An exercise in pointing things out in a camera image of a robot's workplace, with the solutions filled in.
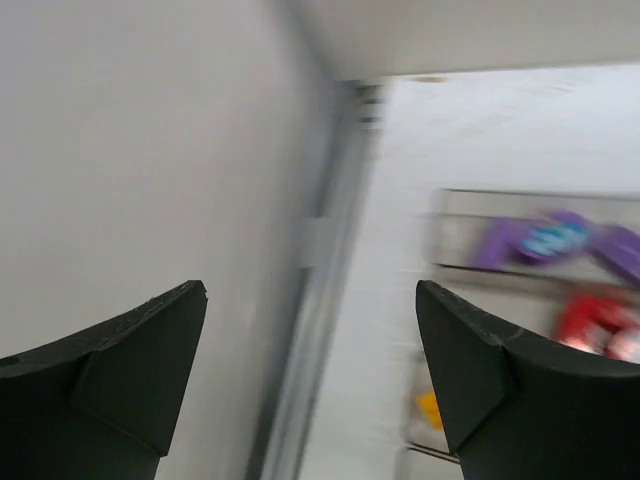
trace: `white ceiling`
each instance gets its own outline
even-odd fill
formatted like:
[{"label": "white ceiling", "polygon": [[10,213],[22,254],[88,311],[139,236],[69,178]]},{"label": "white ceiling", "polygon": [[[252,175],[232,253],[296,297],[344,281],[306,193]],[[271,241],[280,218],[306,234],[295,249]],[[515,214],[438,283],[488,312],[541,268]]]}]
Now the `white ceiling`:
[{"label": "white ceiling", "polygon": [[640,59],[637,0],[300,0],[342,79]]}]

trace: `yellow object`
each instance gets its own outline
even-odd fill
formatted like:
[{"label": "yellow object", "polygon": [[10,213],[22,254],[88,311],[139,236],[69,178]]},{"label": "yellow object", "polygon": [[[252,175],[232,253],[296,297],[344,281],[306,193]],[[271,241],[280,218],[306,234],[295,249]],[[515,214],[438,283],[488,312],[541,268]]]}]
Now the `yellow object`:
[{"label": "yellow object", "polygon": [[433,428],[436,430],[442,430],[444,428],[442,418],[440,418],[440,409],[438,408],[435,392],[418,397],[416,403],[423,415],[427,417],[427,420],[433,425]]}]

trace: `white wall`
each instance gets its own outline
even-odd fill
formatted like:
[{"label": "white wall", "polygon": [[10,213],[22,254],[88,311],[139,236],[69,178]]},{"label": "white wall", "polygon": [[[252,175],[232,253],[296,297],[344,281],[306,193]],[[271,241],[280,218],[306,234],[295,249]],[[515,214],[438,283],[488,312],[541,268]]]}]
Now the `white wall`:
[{"label": "white wall", "polygon": [[[300,480],[407,478],[393,475],[406,447],[421,344],[415,287],[432,272],[438,189],[640,191],[639,64],[446,77],[395,78],[385,89]],[[532,215],[551,207],[547,200],[532,205]],[[612,223],[620,215],[640,219],[635,204],[601,215]],[[497,314],[510,309],[477,292],[468,298],[481,297],[480,306]],[[434,465],[414,463],[410,478],[450,479],[453,472]]]},{"label": "white wall", "polygon": [[327,102],[271,7],[0,6],[0,356],[204,280],[207,322],[159,479],[241,478],[281,347]]},{"label": "white wall", "polygon": [[344,78],[640,58],[635,0],[301,0]]}]

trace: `purple package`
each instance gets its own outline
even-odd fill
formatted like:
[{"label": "purple package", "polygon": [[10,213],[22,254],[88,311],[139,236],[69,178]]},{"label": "purple package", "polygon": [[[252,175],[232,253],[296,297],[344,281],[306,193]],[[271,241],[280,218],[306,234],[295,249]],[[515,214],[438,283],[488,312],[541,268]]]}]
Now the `purple package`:
[{"label": "purple package", "polygon": [[583,251],[591,237],[589,221],[577,213],[560,210],[533,220],[516,250],[528,263],[550,263]]},{"label": "purple package", "polygon": [[492,219],[482,236],[471,266],[483,270],[499,270],[521,234],[522,227],[517,220],[508,217]]},{"label": "purple package", "polygon": [[607,268],[631,283],[640,284],[640,236],[619,225],[606,227],[593,254]]}]

